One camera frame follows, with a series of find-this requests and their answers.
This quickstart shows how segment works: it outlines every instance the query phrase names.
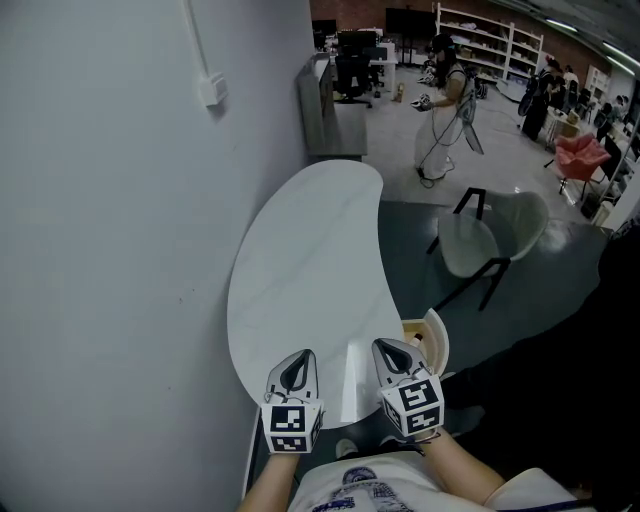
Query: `shelf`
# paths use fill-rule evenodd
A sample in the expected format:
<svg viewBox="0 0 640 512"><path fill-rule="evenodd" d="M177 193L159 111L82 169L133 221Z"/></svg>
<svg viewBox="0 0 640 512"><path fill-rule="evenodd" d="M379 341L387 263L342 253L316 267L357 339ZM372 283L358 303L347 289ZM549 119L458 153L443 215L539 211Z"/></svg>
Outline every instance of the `shelf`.
<svg viewBox="0 0 640 512"><path fill-rule="evenodd" d="M455 44L459 44L460 46L468 46L469 48L477 48L478 50L484 50L485 52L497 53L498 55L502 55L506 57L507 54L505 52L501 52L499 50L494 50L493 48L487 48L486 46L482 46L481 44L476 43L461 43L459 41L454 41Z"/></svg>
<svg viewBox="0 0 640 512"><path fill-rule="evenodd" d="M464 28L460 25L451 25L449 23L440 23L441 27L455 28L457 30L463 30L464 32L471 32L472 34L478 34L480 36L492 37L493 39L497 39L498 41L502 41L504 43L508 43L509 40L504 37L494 36L493 34L487 34L486 32L480 32L479 30L472 30L470 28Z"/></svg>
<svg viewBox="0 0 640 512"><path fill-rule="evenodd" d="M441 12L450 12L452 14L459 14L460 16L466 16L467 18L473 18L474 20L488 21L489 23L493 23L495 25L500 25L501 27L510 28L509 25L506 25L504 23L500 23L499 21L490 20L489 18L483 18L482 16L476 16L475 14L469 14L468 12L454 11L453 9L445 9L444 7L440 7L440 11Z"/></svg>
<svg viewBox="0 0 640 512"><path fill-rule="evenodd" d="M530 78L529 73L525 73L524 71L520 71L518 69L509 68L509 73L513 73L514 75L523 76L525 78Z"/></svg>
<svg viewBox="0 0 640 512"><path fill-rule="evenodd" d="M488 66L490 68L496 68L496 69L502 69L504 70L504 66L500 66L499 64L495 64L493 62L488 62L486 60L482 60L482 59L468 59L466 57L461 57L460 55L456 55L456 57L458 57L458 60L463 60L465 62L475 62L476 64L482 64L483 66Z"/></svg>
<svg viewBox="0 0 640 512"><path fill-rule="evenodd" d="M525 32L524 30L520 30L519 28L514 28L513 30L515 30L519 34L524 34L525 36L529 36L533 39L537 39L538 41L542 41L542 38L540 36L534 36L533 34L529 34L529 32Z"/></svg>
<svg viewBox="0 0 640 512"><path fill-rule="evenodd" d="M529 66L533 66L534 68L536 67L536 63L531 60L523 59L522 57L516 57L513 54L511 54L511 58L514 60L519 60L520 62L524 62L525 64L529 64Z"/></svg>
<svg viewBox="0 0 640 512"><path fill-rule="evenodd" d="M533 53L540 53L540 50L536 50L535 48L532 48L531 46L526 44L518 43L517 41L513 41L511 44L513 44L514 46L519 46L520 48L524 48L525 50L529 50Z"/></svg>

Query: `woman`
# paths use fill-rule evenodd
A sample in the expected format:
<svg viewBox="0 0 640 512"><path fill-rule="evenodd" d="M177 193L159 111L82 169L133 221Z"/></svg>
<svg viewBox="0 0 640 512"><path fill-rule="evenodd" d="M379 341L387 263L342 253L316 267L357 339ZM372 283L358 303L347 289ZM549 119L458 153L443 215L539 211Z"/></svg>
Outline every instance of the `woman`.
<svg viewBox="0 0 640 512"><path fill-rule="evenodd" d="M449 146L459 133L456 114L471 98L473 83L458 64L455 46L447 34L438 34L431 46L436 61L435 85L444 98L422 105L427 115L416 135L415 167L420 178L433 181L446 174Z"/></svg>
<svg viewBox="0 0 640 512"><path fill-rule="evenodd" d="M549 105L558 110L562 110L564 107L564 99L567 95L567 88L565 87L565 79L561 76L556 77L554 88L551 91L551 101Z"/></svg>
<svg viewBox="0 0 640 512"><path fill-rule="evenodd" d="M522 125L522 131L533 141L538 139L538 133L547 117L547 107L551 99L551 92L556 77L562 74L558 61L551 59L538 77L538 89L531 100L531 107Z"/></svg>

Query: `wrist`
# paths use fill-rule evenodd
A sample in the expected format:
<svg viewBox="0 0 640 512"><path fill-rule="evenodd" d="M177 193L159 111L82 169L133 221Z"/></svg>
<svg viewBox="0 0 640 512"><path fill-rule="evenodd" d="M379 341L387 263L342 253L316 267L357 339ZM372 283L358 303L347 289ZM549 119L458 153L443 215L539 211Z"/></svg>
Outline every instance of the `wrist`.
<svg viewBox="0 0 640 512"><path fill-rule="evenodd" d="M300 461L300 455L295 453L272 453L269 455L269 461L282 466L297 466Z"/></svg>
<svg viewBox="0 0 640 512"><path fill-rule="evenodd" d="M414 436L413 439L416 444L431 444L442 437L442 432L443 430L440 427L436 427L425 432L420 432L418 435Z"/></svg>

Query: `brick wall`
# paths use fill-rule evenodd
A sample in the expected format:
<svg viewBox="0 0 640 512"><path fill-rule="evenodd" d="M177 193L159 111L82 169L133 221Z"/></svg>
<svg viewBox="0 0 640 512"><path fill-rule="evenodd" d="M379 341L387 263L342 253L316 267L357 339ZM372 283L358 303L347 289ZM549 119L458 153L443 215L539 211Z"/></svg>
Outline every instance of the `brick wall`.
<svg viewBox="0 0 640 512"><path fill-rule="evenodd" d="M310 0L311 17L314 20L335 19L339 29L385 26L387 7L404 9L406 1L400 0ZM564 67L570 64L580 80L587 80L589 65L611 74L608 60L583 46L575 39L565 36L551 27L529 16L492 4L487 0L443 0L443 7L484 16L503 23L515 23L516 27L544 36L542 49L552 54ZM412 9L431 11L431 0L413 0Z"/></svg>

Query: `white shelving unit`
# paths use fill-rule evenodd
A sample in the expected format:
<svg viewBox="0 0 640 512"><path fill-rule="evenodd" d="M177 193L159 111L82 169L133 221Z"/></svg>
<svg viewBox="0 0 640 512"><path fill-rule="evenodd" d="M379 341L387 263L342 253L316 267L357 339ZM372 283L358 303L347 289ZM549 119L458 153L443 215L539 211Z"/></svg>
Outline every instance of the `white shelving unit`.
<svg viewBox="0 0 640 512"><path fill-rule="evenodd" d="M476 28L462 27L461 23L475 23ZM458 60L476 64L478 76L484 80L522 86L521 79L528 79L536 71L543 37L516 28L513 23L447 9L438 3L436 28L438 34L443 29L451 34L458 47ZM509 97L514 99L520 94L520 87L510 87L510 91Z"/></svg>

